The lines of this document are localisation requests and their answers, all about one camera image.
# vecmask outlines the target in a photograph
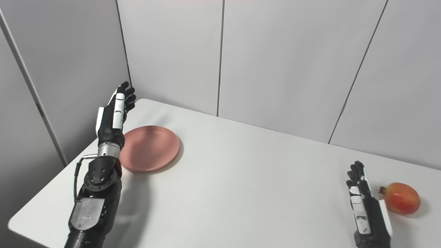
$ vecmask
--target robotic hand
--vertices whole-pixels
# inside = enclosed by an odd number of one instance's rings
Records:
[[[346,181],[351,197],[357,230],[354,238],[358,248],[390,248],[392,227],[384,200],[375,199],[370,191],[364,165],[355,161]]]
[[[74,179],[75,205],[69,219],[65,248],[101,248],[113,227],[121,195],[120,151],[124,146],[123,123],[135,107],[135,89],[122,83],[97,118],[98,153],[83,156]],[[77,178],[83,159],[93,159],[77,195]]]

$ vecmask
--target silver cylindrical joint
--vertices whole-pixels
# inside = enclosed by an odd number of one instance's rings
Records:
[[[98,146],[98,156],[120,157],[120,147],[113,142],[104,142]]]

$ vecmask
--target pomegranate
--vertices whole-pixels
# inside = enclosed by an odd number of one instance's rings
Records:
[[[387,187],[380,187],[380,193],[387,208],[397,214],[413,214],[421,204],[417,191],[407,184],[391,183]]]

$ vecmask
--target robot finger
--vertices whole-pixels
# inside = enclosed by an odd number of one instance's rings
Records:
[[[135,100],[136,100],[136,95],[131,95],[126,98],[126,101],[124,103],[127,106],[127,105],[131,104],[132,102],[135,102]]]
[[[126,90],[126,97],[129,97],[130,95],[133,95],[135,93],[135,88],[130,88]]]

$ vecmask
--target black cable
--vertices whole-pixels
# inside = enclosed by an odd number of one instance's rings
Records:
[[[80,172],[81,162],[83,161],[83,158],[80,159],[80,161],[77,163],[77,166],[75,168],[75,175],[74,175],[74,201],[77,200],[77,180],[78,180],[78,174]]]

